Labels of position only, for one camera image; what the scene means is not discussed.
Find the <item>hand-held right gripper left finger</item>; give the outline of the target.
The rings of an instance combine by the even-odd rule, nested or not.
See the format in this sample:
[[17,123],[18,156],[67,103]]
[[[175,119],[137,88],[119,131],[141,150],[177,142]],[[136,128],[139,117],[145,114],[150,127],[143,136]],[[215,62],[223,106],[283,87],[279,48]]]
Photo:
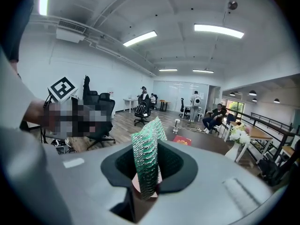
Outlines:
[[72,184],[94,202],[89,209],[102,222],[135,222],[136,174],[132,145],[121,145],[61,156]]

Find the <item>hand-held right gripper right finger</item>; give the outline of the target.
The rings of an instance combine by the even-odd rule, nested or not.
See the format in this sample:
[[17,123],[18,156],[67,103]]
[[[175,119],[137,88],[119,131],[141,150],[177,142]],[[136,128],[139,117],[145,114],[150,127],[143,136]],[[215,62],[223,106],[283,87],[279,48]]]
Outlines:
[[165,146],[186,154],[198,172],[182,191],[159,194],[151,225],[256,225],[271,211],[271,189],[227,157],[170,141]]

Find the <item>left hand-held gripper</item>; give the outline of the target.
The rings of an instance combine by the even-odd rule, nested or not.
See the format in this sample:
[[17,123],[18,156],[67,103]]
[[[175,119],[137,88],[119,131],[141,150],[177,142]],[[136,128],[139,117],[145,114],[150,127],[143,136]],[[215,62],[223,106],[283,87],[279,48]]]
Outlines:
[[44,127],[55,135],[77,135],[79,100],[74,97],[78,88],[67,77],[48,87],[44,103]]

